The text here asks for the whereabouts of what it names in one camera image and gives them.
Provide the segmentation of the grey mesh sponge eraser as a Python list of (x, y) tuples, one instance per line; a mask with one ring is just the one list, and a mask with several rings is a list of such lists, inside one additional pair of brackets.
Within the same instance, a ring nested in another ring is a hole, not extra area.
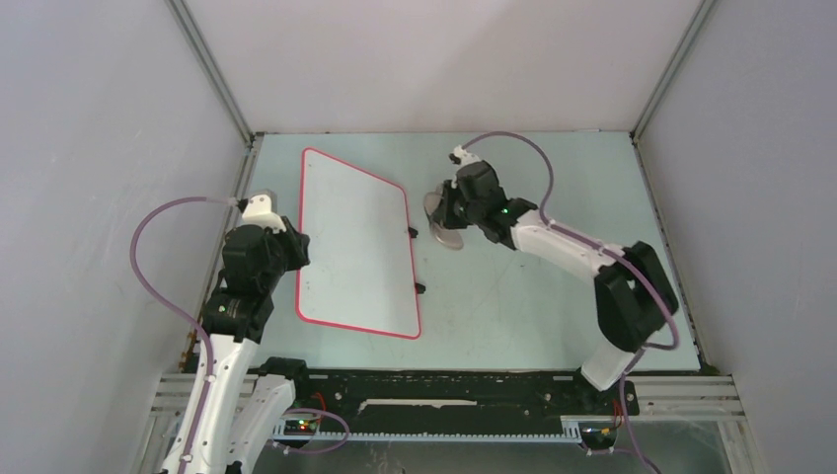
[(422, 205), (428, 221), (430, 234), (443, 247), (453, 251), (462, 250), (464, 248), (464, 241), (460, 232), (458, 230), (446, 229), (433, 220), (432, 216), (440, 209), (441, 201), (442, 194), (440, 192), (429, 192), (423, 197)]

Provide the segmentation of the pink-framed whiteboard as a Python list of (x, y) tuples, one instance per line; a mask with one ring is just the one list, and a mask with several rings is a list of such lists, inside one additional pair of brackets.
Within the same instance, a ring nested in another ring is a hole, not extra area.
[(422, 332), (405, 190), (316, 148), (300, 160), (299, 230), (310, 263), (297, 274), (304, 322), (415, 340)]

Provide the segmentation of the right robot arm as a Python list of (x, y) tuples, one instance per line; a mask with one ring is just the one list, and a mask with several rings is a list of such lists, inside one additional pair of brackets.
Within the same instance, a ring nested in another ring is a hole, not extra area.
[(508, 197), (495, 169), (483, 160), (456, 159), (454, 177), (423, 198), (423, 210), (436, 240), (460, 250), (461, 231), (478, 228), (492, 243), (534, 255), (593, 287), (596, 324), (603, 340), (580, 367), (574, 386), (577, 406), (598, 413), (614, 398), (613, 385), (630, 372), (650, 338), (669, 328), (672, 351), (679, 344), (673, 320), (679, 302), (652, 246), (604, 244), (543, 216), (532, 201)]

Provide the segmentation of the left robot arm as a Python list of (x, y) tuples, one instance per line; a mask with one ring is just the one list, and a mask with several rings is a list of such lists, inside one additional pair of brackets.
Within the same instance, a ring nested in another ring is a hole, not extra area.
[(270, 370), (257, 379), (254, 399), (237, 409), (273, 292), (285, 274), (309, 264), (309, 243), (285, 216), (249, 217), (226, 234), (222, 267), (202, 309), (195, 381), (162, 472), (249, 473), (282, 412), (310, 403), (307, 379)]

